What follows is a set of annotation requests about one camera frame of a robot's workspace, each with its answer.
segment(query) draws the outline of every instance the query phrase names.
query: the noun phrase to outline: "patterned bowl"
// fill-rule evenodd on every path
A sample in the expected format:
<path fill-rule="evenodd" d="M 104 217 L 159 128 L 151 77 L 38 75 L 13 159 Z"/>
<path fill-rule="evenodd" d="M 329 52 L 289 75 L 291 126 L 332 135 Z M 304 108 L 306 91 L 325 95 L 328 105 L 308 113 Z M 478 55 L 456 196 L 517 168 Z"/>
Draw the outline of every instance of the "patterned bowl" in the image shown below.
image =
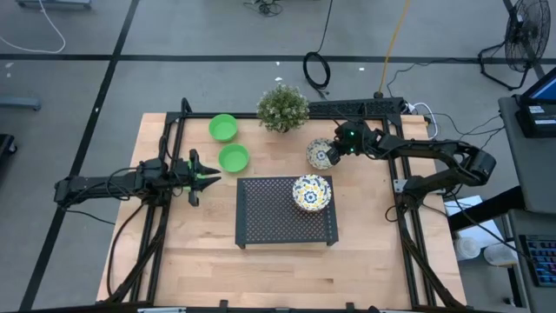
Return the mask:
<path fill-rule="evenodd" d="M 307 146 L 307 161 L 311 166 L 318 170 L 328 170 L 333 167 L 327 156 L 331 143 L 330 139 L 318 138 Z"/>
<path fill-rule="evenodd" d="M 330 202 L 332 190 L 328 182 L 318 175 L 304 175 L 299 177 L 293 188 L 295 203 L 302 210 L 318 212 Z"/>

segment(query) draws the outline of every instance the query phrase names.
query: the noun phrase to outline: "fan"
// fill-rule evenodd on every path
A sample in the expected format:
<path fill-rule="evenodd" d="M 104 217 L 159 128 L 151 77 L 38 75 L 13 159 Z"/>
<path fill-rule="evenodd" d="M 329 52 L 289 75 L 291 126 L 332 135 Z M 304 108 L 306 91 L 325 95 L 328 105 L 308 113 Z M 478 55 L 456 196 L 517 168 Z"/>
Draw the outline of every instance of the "fan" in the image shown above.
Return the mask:
<path fill-rule="evenodd" d="M 547 0 L 519 0 L 508 13 L 510 17 L 507 20 L 504 42 L 479 53 L 480 73 L 509 90 L 516 90 L 523 86 L 527 72 L 545 52 L 550 34 L 550 7 Z M 494 50 L 490 55 L 492 57 L 502 46 L 505 46 L 506 62 L 510 69 L 523 73 L 518 87 L 510 86 L 485 71 L 483 54 Z"/>

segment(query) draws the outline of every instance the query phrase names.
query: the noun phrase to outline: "green plastic bowl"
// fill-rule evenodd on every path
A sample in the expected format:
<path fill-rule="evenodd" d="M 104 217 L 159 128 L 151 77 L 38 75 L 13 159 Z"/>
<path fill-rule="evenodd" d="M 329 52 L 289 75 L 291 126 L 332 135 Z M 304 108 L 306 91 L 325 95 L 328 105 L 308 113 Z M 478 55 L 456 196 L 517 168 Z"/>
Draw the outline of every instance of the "green plastic bowl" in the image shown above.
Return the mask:
<path fill-rule="evenodd" d="M 210 121 L 208 131 L 214 139 L 227 142 L 232 140 L 237 133 L 237 122 L 229 114 L 219 114 Z"/>
<path fill-rule="evenodd" d="M 218 163 L 228 172 L 236 173 L 245 169 L 249 162 L 249 152 L 237 143 L 224 147 L 218 154 Z"/>

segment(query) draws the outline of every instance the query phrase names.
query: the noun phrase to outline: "floor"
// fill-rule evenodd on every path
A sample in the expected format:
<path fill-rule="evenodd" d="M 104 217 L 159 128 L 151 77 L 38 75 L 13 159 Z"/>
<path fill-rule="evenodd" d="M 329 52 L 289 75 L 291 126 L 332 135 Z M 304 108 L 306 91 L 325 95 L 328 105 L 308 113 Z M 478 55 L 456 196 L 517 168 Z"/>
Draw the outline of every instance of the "floor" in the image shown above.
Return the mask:
<path fill-rule="evenodd" d="M 122 54 L 214 57 L 197 58 L 202 62 L 191 57 L 182 62 L 117 63 L 113 76 L 107 76 L 111 85 L 98 113 L 82 175 L 104 175 L 126 166 L 142 113 L 178 110 L 182 97 L 188 98 L 195 111 L 253 111 L 263 91 L 281 78 L 282 83 L 299 86 L 309 100 L 319 100 L 305 81 L 301 62 L 295 60 L 317 49 L 328 11 L 326 0 L 284 0 L 284 11 L 271 18 L 246 9 L 241 0 L 93 0 L 92 10 L 47 6 L 52 22 L 67 40 L 63 53 L 69 56 L 61 57 L 66 60 L 14 60 L 11 54 L 21 52 L 0 43 L 0 95 L 39 97 L 43 104 L 38 112 L 0 109 L 0 133 L 13 134 L 19 145 L 0 188 L 0 237 L 5 238 L 0 242 L 0 311 L 19 308 L 56 209 L 53 185 L 70 173 L 106 77 L 109 55 L 129 8 L 137 3 Z M 321 54 L 384 56 L 403 3 L 334 3 Z M 506 19 L 501 0 L 420 0 L 412 3 L 393 55 L 476 57 L 482 48 L 502 40 Z M 60 44 L 39 10 L 21 9 L 6 0 L 0 2 L 0 36 L 34 49 L 55 50 Z M 273 57 L 258 62 L 245 61 L 254 57 L 234 57 L 260 55 L 298 57 L 283 57 L 279 63 Z M 555 57 L 556 41 L 552 40 L 545 58 Z M 372 97 L 377 90 L 381 60 L 354 60 L 330 64 L 330 99 Z M 388 80 L 395 71 L 411 65 L 400 63 L 400 58 L 394 61 L 388 66 Z M 553 65 L 543 67 L 549 71 Z M 318 63 L 311 63 L 309 70 L 315 77 L 322 76 Z M 510 82 L 520 79 L 519 73 L 504 64 L 489 65 L 488 70 Z M 524 89 L 516 92 L 536 79 L 530 75 Z M 461 63 L 415 67 L 399 74 L 392 90 L 410 103 L 425 102 L 433 111 L 449 114 L 462 131 L 495 116 L 497 99 L 512 95 L 482 77 L 477 64 Z M 445 117 L 438 119 L 439 138 L 458 136 Z M 500 119 L 484 129 L 498 126 Z M 482 145 L 487 136 L 467 140 Z M 496 171 L 487 186 L 463 189 L 462 196 L 488 198 L 517 184 L 503 131 L 486 150 L 497 159 Z M 79 209 L 113 220 L 117 207 L 115 200 L 96 200 Z M 111 234 L 109 225 L 85 216 L 66 216 L 33 308 L 93 303 Z M 524 311 L 501 304 L 503 296 L 511 295 L 506 270 L 489 267 L 482 259 L 462 263 L 460 268 L 471 305 Z"/>

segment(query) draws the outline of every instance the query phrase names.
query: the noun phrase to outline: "potted plant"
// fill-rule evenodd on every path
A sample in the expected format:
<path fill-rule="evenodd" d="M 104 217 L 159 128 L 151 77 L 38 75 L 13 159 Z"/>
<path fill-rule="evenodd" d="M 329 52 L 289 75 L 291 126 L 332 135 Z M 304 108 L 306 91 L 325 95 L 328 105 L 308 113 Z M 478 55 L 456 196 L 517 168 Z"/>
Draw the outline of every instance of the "potted plant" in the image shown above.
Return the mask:
<path fill-rule="evenodd" d="M 278 86 L 265 92 L 257 104 L 257 116 L 267 130 L 285 133 L 300 128 L 307 120 L 309 101 L 301 95 L 299 88 L 278 83 Z"/>

